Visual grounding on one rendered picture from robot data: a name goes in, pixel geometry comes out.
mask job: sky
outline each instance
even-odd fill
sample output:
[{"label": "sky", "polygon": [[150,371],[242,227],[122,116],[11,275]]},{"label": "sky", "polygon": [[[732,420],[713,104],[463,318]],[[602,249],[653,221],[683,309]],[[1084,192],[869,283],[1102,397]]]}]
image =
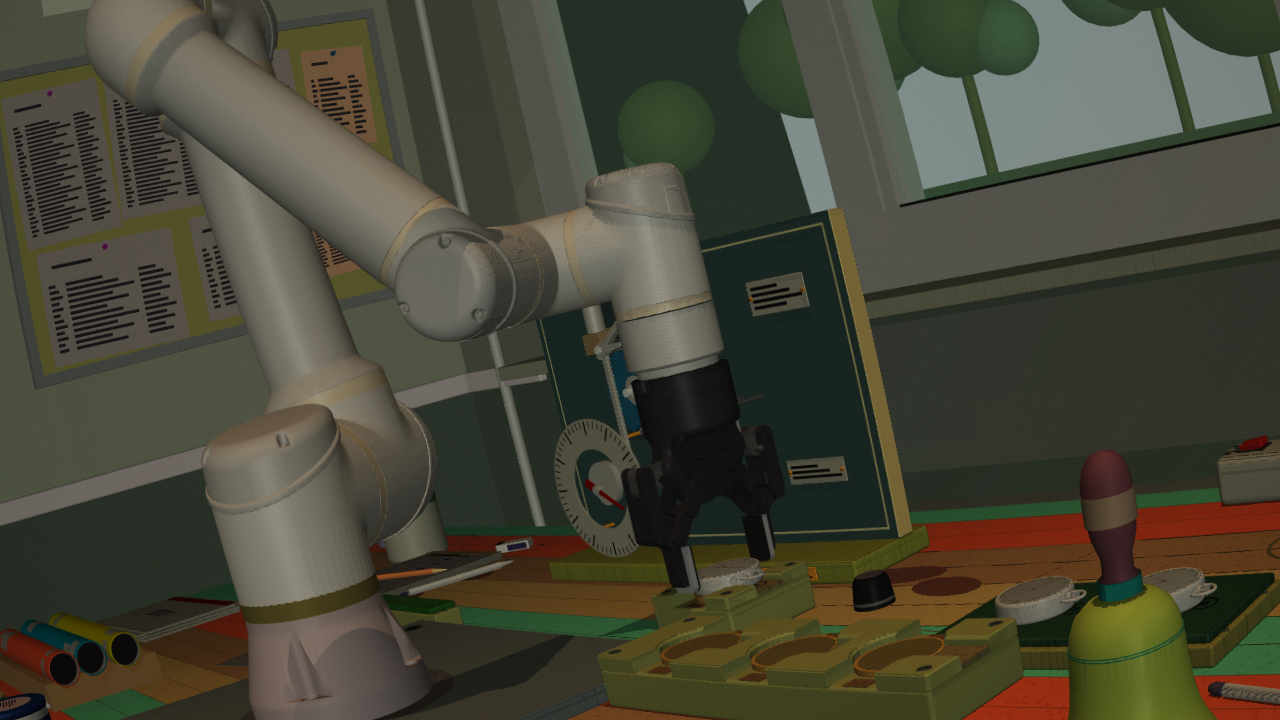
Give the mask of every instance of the sky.
[{"label": "sky", "polygon": [[[746,10],[759,1],[745,0]],[[1039,31],[1036,60],[1016,76],[975,77],[1001,170],[1181,132],[1151,13],[1098,27],[1062,0],[1018,3]],[[1271,111],[1257,59],[1206,47],[1172,18],[1169,29],[1197,128]],[[960,79],[922,68],[899,99],[925,188],[986,172]],[[810,210],[835,208],[814,122],[782,119]]]}]

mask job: orange cylinder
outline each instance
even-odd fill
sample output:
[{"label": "orange cylinder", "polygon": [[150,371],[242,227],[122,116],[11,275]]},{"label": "orange cylinder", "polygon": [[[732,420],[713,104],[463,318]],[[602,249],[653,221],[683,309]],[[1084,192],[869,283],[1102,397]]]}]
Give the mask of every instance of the orange cylinder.
[{"label": "orange cylinder", "polygon": [[79,666],[69,652],[13,628],[0,630],[0,655],[63,687],[74,685],[79,679]]}]

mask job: gray mat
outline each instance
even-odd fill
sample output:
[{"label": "gray mat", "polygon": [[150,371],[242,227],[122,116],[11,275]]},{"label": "gray mat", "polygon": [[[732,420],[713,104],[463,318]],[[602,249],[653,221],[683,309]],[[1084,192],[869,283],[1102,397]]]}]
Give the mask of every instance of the gray mat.
[{"label": "gray mat", "polygon": [[[567,720],[608,700],[595,656],[616,639],[550,635],[448,623],[406,628],[422,652],[431,692],[389,715],[416,720]],[[253,720],[239,682],[131,720]]]}]

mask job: white vertical pipe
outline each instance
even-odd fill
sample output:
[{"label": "white vertical pipe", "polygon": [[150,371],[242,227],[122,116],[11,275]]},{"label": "white vertical pipe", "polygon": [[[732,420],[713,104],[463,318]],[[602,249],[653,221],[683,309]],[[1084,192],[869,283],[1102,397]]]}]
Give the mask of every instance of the white vertical pipe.
[{"label": "white vertical pipe", "polygon": [[[425,0],[413,0],[417,9],[417,29],[422,35],[422,49],[426,51],[426,72],[431,79],[431,96],[435,99],[435,113],[440,119],[440,135],[444,136],[444,158],[449,165],[449,179],[453,182],[454,205],[458,210],[470,215],[467,208],[467,193],[462,188],[462,168],[458,165],[458,149],[453,143],[453,127],[449,124],[449,111],[444,106],[444,86],[440,83],[440,67],[435,61],[435,44],[431,41],[431,26],[426,22]],[[489,352],[493,355],[493,368],[497,373],[506,364],[502,354],[502,342],[498,333],[489,336]],[[507,410],[507,424],[511,427],[511,441],[516,446],[516,461],[520,464],[520,477],[525,482],[525,496],[529,498],[529,511],[534,516],[534,525],[541,528],[547,525],[543,516],[543,506],[538,500],[538,488],[534,486],[534,469],[529,464],[529,450],[525,447],[525,433],[520,428],[520,414],[516,411],[516,397],[507,383],[498,380],[498,392],[502,393],[502,405]]]}]

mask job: dial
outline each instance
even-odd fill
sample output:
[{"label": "dial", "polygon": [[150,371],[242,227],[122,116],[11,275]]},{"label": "dial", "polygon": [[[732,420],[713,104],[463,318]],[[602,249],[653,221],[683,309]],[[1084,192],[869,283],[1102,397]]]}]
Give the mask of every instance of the dial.
[{"label": "dial", "polygon": [[[584,470],[584,455],[591,465]],[[639,468],[627,441],[599,420],[579,420],[556,443],[556,491],[577,534],[602,555],[639,546],[622,492],[622,470]]]}]

